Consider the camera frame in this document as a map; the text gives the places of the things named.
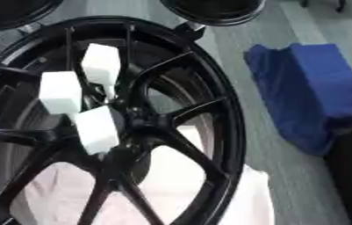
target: black rim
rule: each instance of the black rim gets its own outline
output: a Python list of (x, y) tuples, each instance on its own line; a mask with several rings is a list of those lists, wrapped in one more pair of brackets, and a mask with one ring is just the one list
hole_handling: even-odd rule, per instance
[[(92, 40), (111, 40), (121, 52), (123, 68), (116, 86), (117, 97), (108, 104), (104, 103), (102, 92), (87, 83), (78, 63), (86, 48), (84, 43)], [(163, 55), (146, 63), (139, 62), (142, 55), (138, 55), (136, 49), (140, 43), (160, 48)], [(235, 92), (205, 51), (166, 27), (135, 18), (73, 19), (41, 29), (3, 51), (0, 54), (0, 92), (5, 86), (17, 88), (19, 85), (29, 85), (35, 90), (44, 69), (74, 70), (83, 87), (85, 110), (108, 105), (121, 114), (121, 144), (103, 160), (89, 156), (66, 116), (52, 129), (0, 129), (0, 142), (13, 142), (34, 149), (1, 189), (1, 211), (9, 213), (15, 197), (47, 166), (67, 162), (96, 179), (78, 224), (91, 224), (111, 192), (122, 192), (151, 224), (163, 224), (137, 186), (141, 178), (136, 178), (134, 168), (147, 159), (156, 146), (167, 145), (200, 165), (206, 175), (198, 196), (172, 224), (213, 224), (219, 221), (238, 184), (246, 140)], [(185, 77), (171, 72), (173, 69), (191, 72)], [(177, 111), (159, 113), (147, 99), (148, 88), (170, 93), (172, 98), (189, 103)], [(209, 113), (213, 121), (212, 159), (176, 129), (204, 113)], [(1, 220), (6, 221), (18, 224), (11, 215)]]
[(222, 15), (202, 16), (185, 9), (177, 0), (161, 0), (161, 2), (179, 17), (189, 21), (194, 21), (202, 25), (214, 26), (231, 26), (247, 23), (249, 20), (256, 18), (264, 9), (266, 0), (256, 1), (257, 5), (253, 9), (237, 11), (233, 13), (223, 13)]
[(63, 0), (52, 0), (48, 1), (46, 4), (42, 5), (38, 9), (33, 9), (31, 13), (26, 14), (21, 18), (15, 18), (13, 20), (0, 21), (0, 31), (20, 27), (23, 25), (31, 24), (46, 15), (54, 11)]

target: white foam block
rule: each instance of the white foam block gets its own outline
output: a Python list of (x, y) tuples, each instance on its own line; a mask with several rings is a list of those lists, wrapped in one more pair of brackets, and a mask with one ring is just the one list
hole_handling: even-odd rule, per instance
[(114, 86), (104, 87), (104, 91), (106, 92), (106, 96), (109, 100), (112, 100), (116, 96), (116, 91), (114, 90)]
[(113, 86), (121, 70), (119, 49), (90, 44), (82, 61), (82, 67), (91, 83)]
[(75, 116), (80, 141), (90, 155), (108, 152), (119, 145), (119, 134), (108, 106), (102, 106)]
[(75, 72), (43, 73), (39, 99), (50, 114), (79, 113), (82, 108), (82, 94)]

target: white cloth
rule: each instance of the white cloth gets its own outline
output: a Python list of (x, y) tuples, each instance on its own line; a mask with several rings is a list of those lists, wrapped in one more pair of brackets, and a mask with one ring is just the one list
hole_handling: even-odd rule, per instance
[[(150, 171), (140, 188), (158, 215), (170, 224), (190, 204), (204, 180), (203, 170), (189, 158), (160, 147), (153, 152)], [(239, 188), (220, 225), (274, 225), (268, 180), (266, 173), (245, 166)], [(25, 196), (39, 225), (75, 225), (94, 182), (90, 174), (75, 166), (57, 163), (26, 187)], [(115, 192), (104, 203), (93, 224), (149, 223), (122, 194)]]

